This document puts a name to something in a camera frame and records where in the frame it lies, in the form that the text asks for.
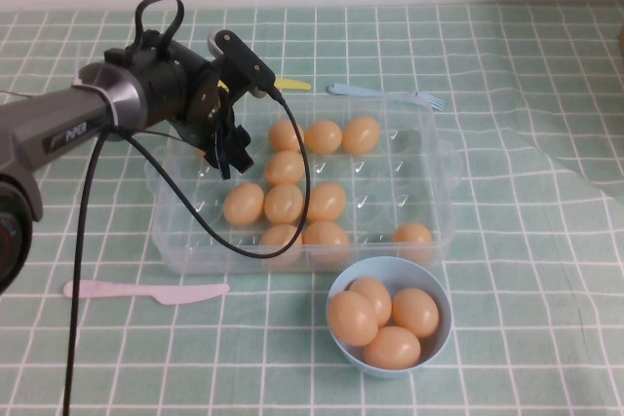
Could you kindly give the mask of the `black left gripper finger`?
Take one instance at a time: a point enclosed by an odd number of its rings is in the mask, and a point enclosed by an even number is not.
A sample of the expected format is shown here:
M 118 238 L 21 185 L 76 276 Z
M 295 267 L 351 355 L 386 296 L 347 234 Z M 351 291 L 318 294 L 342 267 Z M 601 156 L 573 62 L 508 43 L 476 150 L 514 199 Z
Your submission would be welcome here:
M 226 128 L 221 122 L 215 125 L 209 137 L 209 143 L 205 150 L 205 159 L 213 168 L 218 169 L 222 180 L 231 178 L 226 149 Z
M 247 151 L 251 137 L 242 126 L 238 126 L 230 136 L 229 163 L 239 173 L 245 173 L 254 165 L 254 160 Z

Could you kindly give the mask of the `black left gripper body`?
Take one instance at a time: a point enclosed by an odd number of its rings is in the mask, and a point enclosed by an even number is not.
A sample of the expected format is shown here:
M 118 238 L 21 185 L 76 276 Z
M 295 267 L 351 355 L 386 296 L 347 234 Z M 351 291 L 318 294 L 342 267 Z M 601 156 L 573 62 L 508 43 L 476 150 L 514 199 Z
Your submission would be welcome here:
M 187 143 L 209 151 L 237 147 L 233 104 L 218 86 L 219 72 L 207 62 L 180 64 L 186 76 L 185 101 L 175 116 L 175 129 Z

